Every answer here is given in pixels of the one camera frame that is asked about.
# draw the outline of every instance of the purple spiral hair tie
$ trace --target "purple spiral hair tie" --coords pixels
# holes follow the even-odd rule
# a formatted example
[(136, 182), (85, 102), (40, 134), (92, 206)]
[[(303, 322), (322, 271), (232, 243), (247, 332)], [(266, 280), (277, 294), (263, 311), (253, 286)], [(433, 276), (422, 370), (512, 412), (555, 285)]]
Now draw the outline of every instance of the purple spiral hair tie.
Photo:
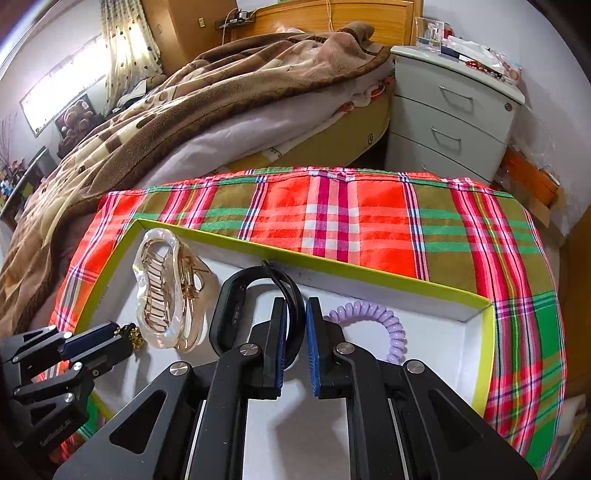
[(331, 310), (324, 319), (333, 323), (358, 320), (378, 321), (386, 327), (390, 335), (390, 353), (386, 356), (386, 360), (396, 365), (404, 360), (406, 336), (400, 320), (394, 316), (392, 310), (387, 310), (386, 307), (377, 303), (356, 300), (354, 303), (347, 303), (345, 306), (337, 307), (336, 310)]

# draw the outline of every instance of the brown blanket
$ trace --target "brown blanket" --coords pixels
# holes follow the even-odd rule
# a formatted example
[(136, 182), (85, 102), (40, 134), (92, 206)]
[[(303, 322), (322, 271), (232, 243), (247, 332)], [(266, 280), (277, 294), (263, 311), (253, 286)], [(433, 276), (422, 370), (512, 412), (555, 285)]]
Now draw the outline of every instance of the brown blanket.
[(33, 195), (12, 237), (0, 275), (0, 338), (28, 329), (58, 281), (68, 229), (102, 195), (131, 188), (174, 148), (232, 115), (376, 69), (389, 49), (370, 42), (373, 30), (354, 22), (214, 48), (93, 130)]

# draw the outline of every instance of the gold hair accessory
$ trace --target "gold hair accessory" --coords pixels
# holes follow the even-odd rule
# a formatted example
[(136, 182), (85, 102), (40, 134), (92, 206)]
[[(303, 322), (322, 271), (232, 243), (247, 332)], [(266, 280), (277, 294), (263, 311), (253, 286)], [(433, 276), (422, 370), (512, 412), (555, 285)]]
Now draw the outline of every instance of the gold hair accessory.
[(135, 257), (134, 273), (138, 282), (136, 317), (144, 339), (157, 348), (190, 352), (203, 331), (215, 276), (164, 228), (146, 232)]

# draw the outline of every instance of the wooden headboard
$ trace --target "wooden headboard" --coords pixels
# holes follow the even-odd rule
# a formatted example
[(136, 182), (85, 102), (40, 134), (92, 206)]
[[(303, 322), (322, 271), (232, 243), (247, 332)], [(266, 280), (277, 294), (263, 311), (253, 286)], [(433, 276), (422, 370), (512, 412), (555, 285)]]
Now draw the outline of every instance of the wooden headboard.
[[(372, 40), (385, 45), (414, 42), (414, 17), (423, 15), (423, 0), (330, 0), (334, 30), (354, 20), (375, 28)], [(326, 0), (296, 0), (270, 5), (256, 11), (253, 24), (232, 30), (232, 40), (274, 33), (288, 28), (305, 32), (328, 31)]]

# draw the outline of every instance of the drawer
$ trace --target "drawer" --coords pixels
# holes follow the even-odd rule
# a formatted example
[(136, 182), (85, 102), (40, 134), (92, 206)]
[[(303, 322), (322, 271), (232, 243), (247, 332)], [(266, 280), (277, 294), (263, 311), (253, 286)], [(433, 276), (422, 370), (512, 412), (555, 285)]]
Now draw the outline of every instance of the drawer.
[(399, 96), (392, 98), (390, 131), (451, 158), (488, 182), (507, 148), (454, 116)]
[(502, 93), (445, 68), (396, 57), (394, 93), (430, 105), (507, 143), (519, 104)]
[(388, 171), (426, 171), (444, 179), (468, 177), (484, 185), (490, 185), (489, 181), (450, 158), (392, 132), (389, 133), (385, 167)]

